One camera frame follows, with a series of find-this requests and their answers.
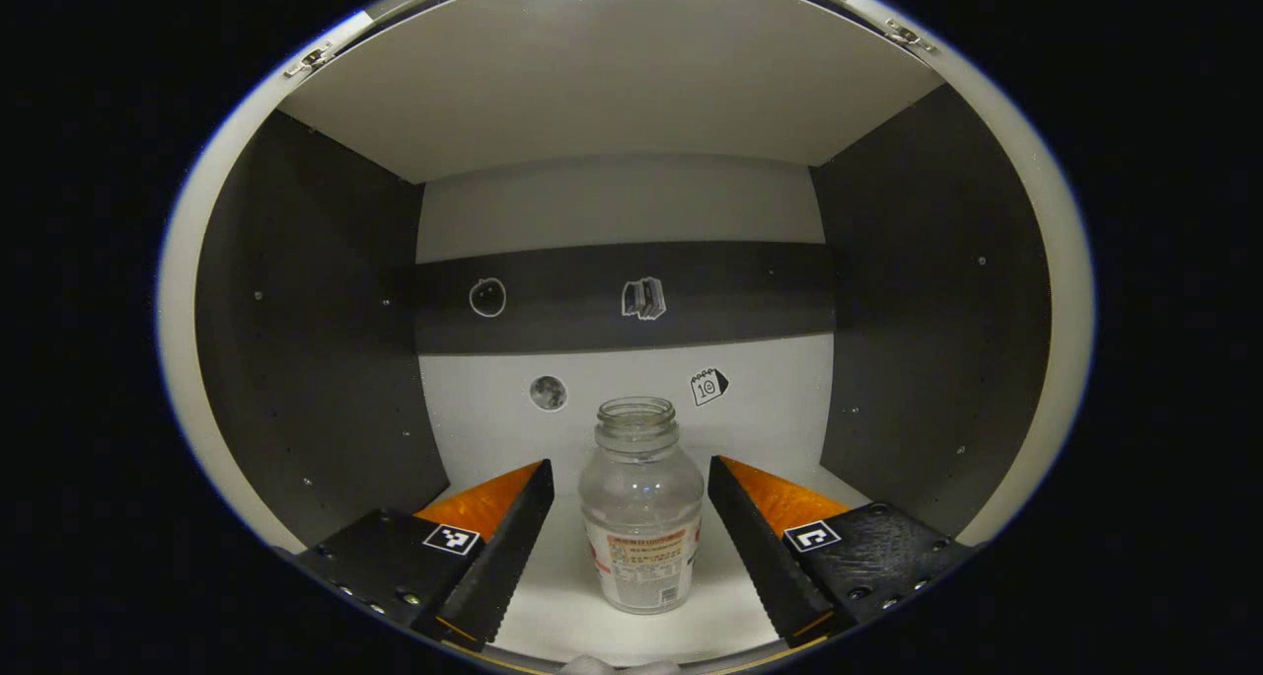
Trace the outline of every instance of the white back wall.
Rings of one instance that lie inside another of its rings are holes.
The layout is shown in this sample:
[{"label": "white back wall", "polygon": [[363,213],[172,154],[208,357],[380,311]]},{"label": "white back wall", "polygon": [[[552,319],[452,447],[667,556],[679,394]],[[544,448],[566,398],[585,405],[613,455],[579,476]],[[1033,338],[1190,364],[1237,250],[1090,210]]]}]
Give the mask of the white back wall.
[{"label": "white back wall", "polygon": [[[807,168],[716,155],[601,155],[447,177],[426,185],[417,260],[707,240],[822,244]],[[662,279],[669,313],[671,279]],[[509,287],[508,302],[513,298]],[[575,493],[595,450],[596,406],[609,398],[650,394],[674,403],[681,445],[703,473],[710,456],[722,453],[844,504],[868,501],[818,465],[832,388],[832,332],[672,349],[423,355],[419,362],[434,440],[452,483],[446,494],[541,458],[553,461],[557,498],[496,647],[562,662],[589,654],[626,666],[649,659],[703,660],[777,640],[709,499],[688,602],[652,617],[604,602]],[[709,367],[731,384],[698,407],[690,379]],[[568,398],[561,411],[544,412],[530,401],[528,387],[541,375],[565,383]],[[541,622],[549,627],[541,629]]]},{"label": "white back wall", "polygon": [[426,185],[417,262],[576,245],[825,243],[802,164],[701,154],[602,155]]},{"label": "white back wall", "polygon": [[[807,168],[714,155],[604,155],[489,169],[426,186],[418,263],[638,241],[823,243]],[[666,282],[671,307],[669,279]],[[513,302],[513,288],[509,288]],[[618,306],[611,298],[611,310]],[[452,489],[541,458],[558,494],[573,493],[596,406],[619,396],[676,404],[682,445],[706,465],[725,453],[808,474],[820,460],[832,386],[832,334],[661,350],[421,356],[429,418]],[[696,406],[690,379],[709,367],[731,382]],[[565,408],[528,396],[541,375],[565,383]]]}]

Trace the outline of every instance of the white wall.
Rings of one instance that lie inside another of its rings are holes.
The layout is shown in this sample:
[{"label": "white wall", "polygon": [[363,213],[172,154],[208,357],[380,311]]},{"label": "white wall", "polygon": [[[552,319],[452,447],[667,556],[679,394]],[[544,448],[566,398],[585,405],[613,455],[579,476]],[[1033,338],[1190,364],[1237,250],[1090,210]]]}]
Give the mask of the white wall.
[{"label": "white wall", "polygon": [[[606,155],[448,177],[426,186],[417,260],[666,240],[823,243],[807,168],[710,155]],[[419,360],[431,423],[455,488],[547,456],[565,494],[575,490],[594,445],[596,406],[629,394],[671,399],[683,445],[700,461],[726,453],[773,471],[813,469],[832,358],[834,336],[825,334],[666,350]],[[709,367],[731,386],[698,407],[688,382]],[[556,413],[537,408],[527,393],[544,374],[568,391],[567,406]]]},{"label": "white wall", "polygon": [[426,185],[417,262],[640,241],[825,243],[807,168],[700,154],[536,162]]}]

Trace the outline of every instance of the hinge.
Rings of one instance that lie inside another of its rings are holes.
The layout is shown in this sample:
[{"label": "hinge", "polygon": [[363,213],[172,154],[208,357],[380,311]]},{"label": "hinge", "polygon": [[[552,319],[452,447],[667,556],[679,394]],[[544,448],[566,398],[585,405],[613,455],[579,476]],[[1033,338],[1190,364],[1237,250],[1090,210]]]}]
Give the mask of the hinge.
[{"label": "hinge", "polygon": [[892,33],[885,34],[885,38],[893,42],[898,42],[906,46],[917,46],[926,51],[935,49],[935,46],[932,43],[921,38],[921,35],[913,32],[912,29],[899,25],[898,23],[895,23],[894,19],[887,19],[885,25],[893,29]]},{"label": "hinge", "polygon": [[304,56],[302,61],[294,63],[288,71],[285,71],[285,77],[292,78],[303,71],[316,71],[321,66],[332,61],[332,56],[325,56],[332,46],[333,42],[330,40],[320,44],[320,48],[313,49],[311,53]]}]

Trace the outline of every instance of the black horizontal stripe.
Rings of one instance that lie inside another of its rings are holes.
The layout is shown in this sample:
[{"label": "black horizontal stripe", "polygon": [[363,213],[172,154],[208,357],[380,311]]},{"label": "black horizontal stripe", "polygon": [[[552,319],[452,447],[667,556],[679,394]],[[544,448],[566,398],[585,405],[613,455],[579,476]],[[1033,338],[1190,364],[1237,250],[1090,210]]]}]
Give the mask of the black horizontal stripe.
[{"label": "black horizontal stripe", "polygon": [[[495,317],[470,305],[496,278]],[[666,312],[623,315],[628,282],[662,282]],[[534,354],[649,349],[831,332],[834,278],[821,244],[639,243],[556,248],[418,264],[400,296],[419,354]]]}]

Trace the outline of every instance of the sticker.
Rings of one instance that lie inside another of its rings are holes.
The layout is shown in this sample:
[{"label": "sticker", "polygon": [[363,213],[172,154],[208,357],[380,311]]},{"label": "sticker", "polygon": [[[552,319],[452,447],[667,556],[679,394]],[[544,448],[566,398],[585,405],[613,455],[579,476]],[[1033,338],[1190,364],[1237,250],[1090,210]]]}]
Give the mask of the sticker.
[{"label": "sticker", "polygon": [[688,595],[701,517],[657,536],[618,533],[585,523],[605,598],[623,607],[650,609]]},{"label": "sticker", "polygon": [[482,317],[495,317],[504,312],[509,292],[496,278],[482,278],[470,288],[470,307]]},{"label": "sticker", "polygon": [[657,320],[667,312],[667,298],[662,293],[662,281],[640,278],[623,284],[623,316]]},{"label": "sticker", "polygon": [[693,388],[693,403],[697,406],[712,402],[727,391],[727,377],[714,367],[693,374],[688,383]]},{"label": "sticker", "polygon": [[530,403],[548,413],[561,411],[566,406],[566,384],[556,377],[544,375],[530,382],[527,394],[530,397]]},{"label": "sticker", "polygon": [[438,527],[434,527],[434,531],[431,532],[428,537],[426,537],[426,546],[464,556],[474,549],[474,542],[476,542],[477,538],[479,533],[471,530],[461,530],[460,527],[452,527],[451,525],[440,525]]},{"label": "sticker", "polygon": [[837,532],[830,530],[829,525],[825,525],[823,522],[811,522],[808,525],[802,525],[801,527],[791,527],[789,530],[786,530],[786,536],[789,537],[789,544],[792,544],[799,552],[811,551],[813,549],[820,549],[822,546],[842,541],[842,538],[837,536]]}]

